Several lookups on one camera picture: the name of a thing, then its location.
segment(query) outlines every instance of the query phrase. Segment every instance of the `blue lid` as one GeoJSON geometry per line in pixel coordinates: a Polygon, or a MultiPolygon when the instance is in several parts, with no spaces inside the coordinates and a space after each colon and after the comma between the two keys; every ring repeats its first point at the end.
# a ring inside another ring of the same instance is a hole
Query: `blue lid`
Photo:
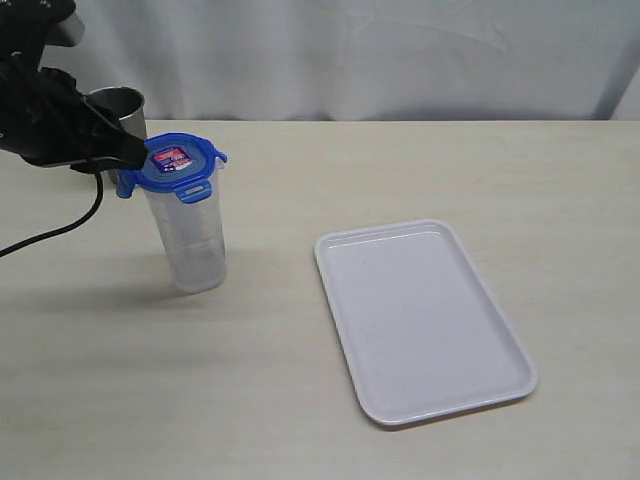
{"type": "Polygon", "coordinates": [[[183,203],[211,195],[209,177],[217,160],[227,156],[205,139],[187,133],[165,133],[145,141],[149,149],[141,170],[119,170],[117,194],[129,198],[136,185],[157,193],[175,193],[183,203]]]}

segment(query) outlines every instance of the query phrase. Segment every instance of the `sticker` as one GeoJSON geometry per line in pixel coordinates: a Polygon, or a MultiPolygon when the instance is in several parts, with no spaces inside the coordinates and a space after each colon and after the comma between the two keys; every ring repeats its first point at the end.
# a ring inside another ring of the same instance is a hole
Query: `sticker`
{"type": "Polygon", "coordinates": [[[171,147],[156,153],[151,161],[162,173],[177,172],[187,168],[193,160],[180,147],[171,147]]]}

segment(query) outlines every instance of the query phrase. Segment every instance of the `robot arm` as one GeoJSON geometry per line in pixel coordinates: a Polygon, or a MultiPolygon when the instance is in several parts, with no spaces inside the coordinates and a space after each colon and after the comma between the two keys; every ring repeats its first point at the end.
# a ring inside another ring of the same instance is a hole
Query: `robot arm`
{"type": "Polygon", "coordinates": [[[80,41],[75,10],[73,0],[0,0],[0,149],[39,167],[138,170],[144,142],[78,92],[71,75],[39,69],[45,45],[80,41]]]}

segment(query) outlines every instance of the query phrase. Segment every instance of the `white tray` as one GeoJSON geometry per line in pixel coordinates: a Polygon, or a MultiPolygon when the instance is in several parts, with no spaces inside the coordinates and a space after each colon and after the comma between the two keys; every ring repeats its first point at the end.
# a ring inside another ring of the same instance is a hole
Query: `white tray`
{"type": "Polygon", "coordinates": [[[529,395],[537,372],[453,231],[326,235],[316,259],[358,401],[400,426],[529,395]]]}

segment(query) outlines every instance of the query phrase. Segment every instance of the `black cable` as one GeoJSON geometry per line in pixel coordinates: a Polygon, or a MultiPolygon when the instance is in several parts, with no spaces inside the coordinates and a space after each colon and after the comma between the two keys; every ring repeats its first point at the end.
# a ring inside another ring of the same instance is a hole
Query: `black cable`
{"type": "Polygon", "coordinates": [[[17,252],[18,250],[28,247],[29,245],[33,245],[34,243],[38,243],[43,240],[47,240],[49,238],[57,237],[58,235],[69,233],[70,231],[75,230],[76,228],[84,225],[91,217],[93,217],[96,214],[96,212],[98,211],[98,208],[100,208],[102,199],[104,198],[104,184],[102,183],[102,176],[100,175],[100,172],[96,172],[94,175],[96,177],[96,188],[97,188],[96,199],[94,200],[93,205],[91,206],[91,208],[87,213],[85,213],[82,217],[80,217],[75,222],[70,223],[69,225],[56,228],[55,230],[50,230],[45,233],[41,233],[31,238],[27,238],[26,240],[22,240],[21,242],[18,242],[14,245],[11,245],[10,247],[0,250],[0,258],[6,255],[9,255],[10,253],[17,252]]]}

